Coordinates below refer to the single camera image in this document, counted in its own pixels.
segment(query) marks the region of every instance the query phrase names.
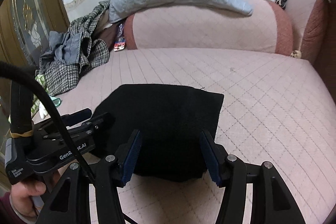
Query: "black cloth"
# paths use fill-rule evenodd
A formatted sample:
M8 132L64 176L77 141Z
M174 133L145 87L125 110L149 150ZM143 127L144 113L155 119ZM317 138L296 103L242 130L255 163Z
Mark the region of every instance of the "black cloth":
M181 85L122 85L95 110L110 112L114 125L95 134L98 157L114 154L134 129L143 144L134 173L173 181L200 178L206 165L199 134L207 129L215 138L224 95Z

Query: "silver bolt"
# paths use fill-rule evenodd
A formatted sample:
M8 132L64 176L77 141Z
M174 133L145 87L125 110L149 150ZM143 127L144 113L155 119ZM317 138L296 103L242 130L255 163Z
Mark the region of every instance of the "silver bolt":
M106 161L111 162L111 161L114 161L116 158L113 155L108 155L108 156L106 156L105 159L106 159Z
M236 160L237 160L237 157L236 157L235 155L230 154L230 155L227 156L227 159L228 159L229 161L236 161Z
M272 164L271 162L269 162L269 161L265 161L265 162L264 162L264 165L265 165L265 167L266 167L267 169L270 169L270 168L273 167L273 164Z
M75 170L75 169L77 169L78 167L79 167L79 164L76 163L76 162L70 164L70 169L71 169L71 170Z

